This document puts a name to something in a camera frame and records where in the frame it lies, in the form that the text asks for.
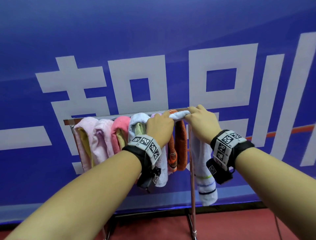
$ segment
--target hand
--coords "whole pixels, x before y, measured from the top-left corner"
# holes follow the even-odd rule
[[[156,113],[146,124],[146,134],[153,137],[161,148],[170,141],[173,132],[174,121],[169,115],[168,111],[161,116]]]
[[[207,111],[202,105],[189,107],[191,114],[185,120],[191,125],[194,135],[202,142],[210,144],[219,134],[221,128],[214,113]]]

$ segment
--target forearm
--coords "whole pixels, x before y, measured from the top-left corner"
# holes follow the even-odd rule
[[[266,206],[300,239],[316,238],[315,179],[256,148],[240,153],[235,164]]]
[[[93,239],[127,196],[141,168],[130,152],[114,155],[63,187],[7,239]]]

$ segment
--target rack top bar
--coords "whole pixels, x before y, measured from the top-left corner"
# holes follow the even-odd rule
[[[177,108],[176,109],[177,111],[185,111],[185,110],[188,110],[188,108]],[[149,116],[151,116],[152,114],[156,114],[156,113],[163,113],[164,111],[167,111],[167,110],[160,110],[160,111],[152,111],[152,112],[144,112],[146,114],[148,114]],[[107,115],[107,116],[99,116],[99,117],[94,117],[98,120],[100,119],[116,119],[117,117],[119,116],[128,116],[128,117],[131,117],[135,114],[134,113],[125,113],[125,114],[117,114],[117,115]],[[83,119],[83,117],[80,117],[80,118],[71,118],[71,119],[65,119],[64,120],[64,124],[67,126],[67,125],[76,125],[77,123],[79,123],[81,121],[81,119]]]

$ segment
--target person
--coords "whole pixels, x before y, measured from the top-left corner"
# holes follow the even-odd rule
[[[188,110],[191,114],[185,120],[194,134],[210,143],[221,131],[215,114],[202,105]],[[163,147],[173,125],[168,111],[156,114],[147,122],[147,135]],[[235,168],[299,239],[316,239],[315,179],[257,148],[241,152]],[[127,196],[141,169],[133,153],[117,153],[64,186],[6,239],[93,239]]]

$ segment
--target person's left arm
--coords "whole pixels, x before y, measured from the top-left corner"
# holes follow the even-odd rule
[[[172,131],[169,112],[147,122],[147,134],[161,147],[170,140]],[[59,190],[6,240],[93,239],[125,199],[141,170],[134,154],[117,153]]]

